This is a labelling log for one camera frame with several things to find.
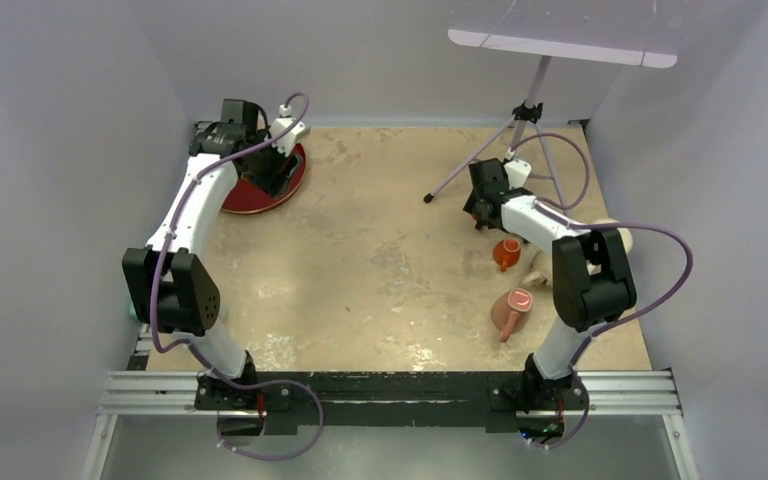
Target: tripod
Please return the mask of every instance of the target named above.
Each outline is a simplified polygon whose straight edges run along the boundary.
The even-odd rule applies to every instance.
[[[528,122],[534,124],[534,129],[537,130],[537,133],[543,133],[542,127],[537,123],[543,114],[543,104],[536,103],[535,99],[537,98],[537,94],[540,91],[540,86],[543,84],[543,79],[546,78],[546,71],[549,69],[550,60],[552,60],[552,57],[547,55],[540,57],[540,64],[537,66],[537,71],[534,73],[534,79],[531,80],[531,86],[528,88],[528,96],[525,98],[525,101],[522,103],[522,105],[514,108],[513,112],[511,112],[511,117],[508,118],[508,120],[501,127],[499,127],[498,130],[496,130],[496,133],[488,138],[487,141],[478,147],[477,150],[472,152],[472,154],[467,157],[466,160],[461,162],[460,165],[452,170],[452,173],[450,173],[449,176],[447,176],[443,182],[437,186],[437,188],[432,190],[431,193],[425,195],[425,198],[423,198],[425,203],[431,203],[431,201],[434,200],[434,197],[436,197],[437,194],[439,194],[440,191],[443,190],[443,188],[445,188],[446,185],[452,181],[452,179],[458,176],[458,174],[461,173],[464,168],[469,166],[470,163],[474,162],[475,159],[481,155],[481,152],[486,150],[491,143],[495,142],[496,139],[499,138],[512,123],[516,122],[516,130],[514,131],[514,138],[511,141],[511,147],[508,148],[508,151],[505,153],[506,160],[510,160],[514,157],[514,155],[516,155],[516,150],[514,150],[512,147],[519,143],[519,141],[522,139],[522,134],[525,131],[525,126]],[[558,199],[561,201],[562,205],[566,205],[566,201],[564,200],[564,193],[561,189],[561,183],[558,180],[558,174],[555,171],[555,164],[551,160],[552,157],[551,152],[549,151],[549,142],[545,137],[540,137],[540,146],[543,149],[543,155],[546,157],[546,164],[549,166],[551,179],[555,182],[555,189],[558,191]]]

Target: pink mug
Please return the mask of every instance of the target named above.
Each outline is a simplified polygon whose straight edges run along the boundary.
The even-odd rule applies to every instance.
[[[493,308],[490,309],[490,320],[502,331],[500,338],[502,343],[507,342],[514,332],[522,330],[531,312],[532,303],[534,303],[534,297],[528,290],[521,288],[507,291],[496,300]]]

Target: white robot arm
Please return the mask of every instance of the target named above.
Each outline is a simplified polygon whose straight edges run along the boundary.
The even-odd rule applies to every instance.
[[[220,158],[261,143],[268,135],[277,136],[296,121],[292,108],[281,105],[280,116],[269,130],[258,129],[258,116],[262,111],[260,106],[244,100],[222,103],[220,121],[196,134],[190,145],[186,175],[163,222],[144,248],[126,251],[122,268],[140,321],[149,323],[151,276],[169,225],[192,180]],[[222,164],[204,175],[198,188],[190,192],[176,222],[164,262],[164,272],[171,273],[171,278],[167,276],[162,280],[158,294],[159,330],[188,340],[211,365],[231,378],[242,374],[246,352],[234,342],[222,322],[217,322],[222,312],[219,288],[200,261],[205,240],[222,203],[240,177],[271,196],[286,193],[300,164],[293,149],[309,131],[308,125],[298,122],[271,148]]]
[[[469,170],[473,190],[464,211],[476,220],[476,229],[519,235],[552,256],[558,318],[526,360],[520,400],[528,409],[568,388],[582,343],[633,307],[637,293],[619,232],[571,228],[574,221],[544,214],[540,200],[522,187],[531,172],[528,163],[491,159],[475,162]],[[599,268],[590,273],[593,265]]]

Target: white panel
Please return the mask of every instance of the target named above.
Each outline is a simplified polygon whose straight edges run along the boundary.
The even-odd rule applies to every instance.
[[[668,70],[627,69],[590,123],[609,211],[686,237],[696,268],[642,322],[672,366],[701,477],[768,478],[768,1],[708,2]],[[680,249],[635,237],[640,295],[678,277]]]
[[[666,68],[705,0],[464,0],[449,37],[468,46]]]
[[[188,123],[124,1],[0,0],[0,478],[79,477]]]
[[[130,0],[187,112],[217,98],[310,94],[324,125],[499,125],[538,57],[479,51],[447,35],[457,0]],[[616,65],[558,59],[540,100],[550,122],[589,118]]]

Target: red tray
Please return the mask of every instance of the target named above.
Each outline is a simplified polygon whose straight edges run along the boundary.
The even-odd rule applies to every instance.
[[[295,173],[293,173],[293,178],[290,179],[287,193],[280,197],[273,198],[263,193],[263,191],[249,183],[247,180],[240,178],[240,180],[237,181],[237,185],[225,198],[225,203],[222,204],[222,210],[239,215],[254,215],[256,213],[272,210],[289,200],[289,198],[296,193],[296,190],[299,189],[299,185],[302,183],[302,177],[304,177],[305,170],[307,170],[307,156],[305,155],[304,147],[296,145],[296,148],[293,149],[293,153],[298,155],[302,161],[298,168],[296,168]]]

